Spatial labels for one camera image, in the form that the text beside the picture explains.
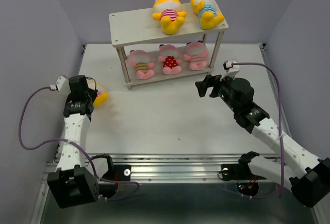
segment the yellow plush toy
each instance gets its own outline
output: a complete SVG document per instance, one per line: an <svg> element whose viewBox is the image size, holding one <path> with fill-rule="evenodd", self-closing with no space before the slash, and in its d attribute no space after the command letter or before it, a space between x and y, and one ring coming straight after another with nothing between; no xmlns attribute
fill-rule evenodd
<svg viewBox="0 0 330 224"><path fill-rule="evenodd" d="M180 29L186 15L179 0L155 1L153 19L160 20L160 26L167 35L173 35Z"/></svg>
<svg viewBox="0 0 330 224"><path fill-rule="evenodd" d="M225 20L225 17L215 10L215 0L190 0L190 4L198 15L202 29L212 29Z"/></svg>

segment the lower shelf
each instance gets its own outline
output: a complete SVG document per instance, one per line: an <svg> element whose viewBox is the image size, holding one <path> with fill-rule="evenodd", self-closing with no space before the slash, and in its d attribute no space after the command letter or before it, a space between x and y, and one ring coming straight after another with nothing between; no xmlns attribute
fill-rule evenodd
<svg viewBox="0 0 330 224"><path fill-rule="evenodd" d="M163 64L162 64L162 62L159 62L157 60L157 57L159 55L159 51L148 52L148 54L150 54L150 56L152 58L152 62L155 63L155 66L153 67L153 70L155 71L155 75L152 76L149 79L144 79L144 80L137 79L134 68L130 67L129 64L128 64L128 60L126 60L128 75L129 75L129 78L130 78L130 82L125 83L127 88L130 89L132 86L135 86L135 85L141 85L141 84L146 84L146 83L151 83L151 82L156 82L156 81L165 81L167 79L172 79L172 78L185 77L185 76L190 76L190 75L195 75L195 74L200 74L200 73L208 73L208 72L212 72L214 70L214 68L209 68L207 66L202 71L192 71L189 68L189 62L185 61L184 57L183 57L184 51L185 51L185 46L178 47L178 49L180 51L180 56L177 59L182 60L182 63L180 64L180 67L182 68L182 71L178 74L175 74L175 75L165 75L163 73L163 71L162 71L162 65ZM211 59L211 55L208 56L207 61L210 62L210 59Z"/></svg>

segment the pink stuffed animal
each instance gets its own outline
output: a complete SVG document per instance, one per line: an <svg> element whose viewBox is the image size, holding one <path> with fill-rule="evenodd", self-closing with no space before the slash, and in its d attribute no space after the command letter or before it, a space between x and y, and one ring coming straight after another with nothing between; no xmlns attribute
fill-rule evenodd
<svg viewBox="0 0 330 224"><path fill-rule="evenodd" d="M148 79L155 74L154 63L150 60L150 55L143 50L131 50L129 52L128 63L135 69L136 78Z"/></svg>
<svg viewBox="0 0 330 224"><path fill-rule="evenodd" d="M206 58L208 56L207 47L202 41L188 42L184 58L189 61L189 67L193 71L201 71L207 66Z"/></svg>
<svg viewBox="0 0 330 224"><path fill-rule="evenodd" d="M180 52L173 45L164 45L159 46L159 56L158 60L163 62L163 72L166 75L174 75L181 72L181 67L179 64L182 62L177 59Z"/></svg>

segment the shelf leg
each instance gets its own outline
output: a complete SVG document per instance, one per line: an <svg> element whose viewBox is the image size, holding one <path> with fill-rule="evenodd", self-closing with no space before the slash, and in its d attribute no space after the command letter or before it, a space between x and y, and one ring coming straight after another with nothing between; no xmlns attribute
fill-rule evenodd
<svg viewBox="0 0 330 224"><path fill-rule="evenodd" d="M218 33L217 40L216 40L216 43L215 43L215 46L214 46L214 49L213 49L213 53L212 53L212 56L211 56L211 61L210 61L209 68L214 68L215 67L214 65L215 65L215 62L216 62L216 59L217 59L217 55L218 55L218 52L219 52L221 40L223 38L224 33L225 33L224 31L221 31L221 32Z"/></svg>
<svg viewBox="0 0 330 224"><path fill-rule="evenodd" d="M205 45L205 43L206 43L206 34L203 34L203 38L202 38L202 41L203 41L203 44Z"/></svg>
<svg viewBox="0 0 330 224"><path fill-rule="evenodd" d="M124 60L127 60L126 53L125 53L125 48L120 47L121 52L123 53Z"/></svg>
<svg viewBox="0 0 330 224"><path fill-rule="evenodd" d="M125 55L124 47L116 47L115 49L117 50L120 64L122 65L125 83L129 83L130 79L129 79L128 70L127 70L127 66L126 66L126 62L125 62L126 55Z"/></svg>

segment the blue striped shirt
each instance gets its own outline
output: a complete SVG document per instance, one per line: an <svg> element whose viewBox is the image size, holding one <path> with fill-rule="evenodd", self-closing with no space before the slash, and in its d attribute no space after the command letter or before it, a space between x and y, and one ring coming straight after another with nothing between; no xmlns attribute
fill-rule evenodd
<svg viewBox="0 0 330 224"><path fill-rule="evenodd" d="M205 5L204 8L198 13L198 18L201 19L202 15L206 12L210 11L213 12L214 16L218 16L217 12L213 9L212 6L210 5Z"/></svg>

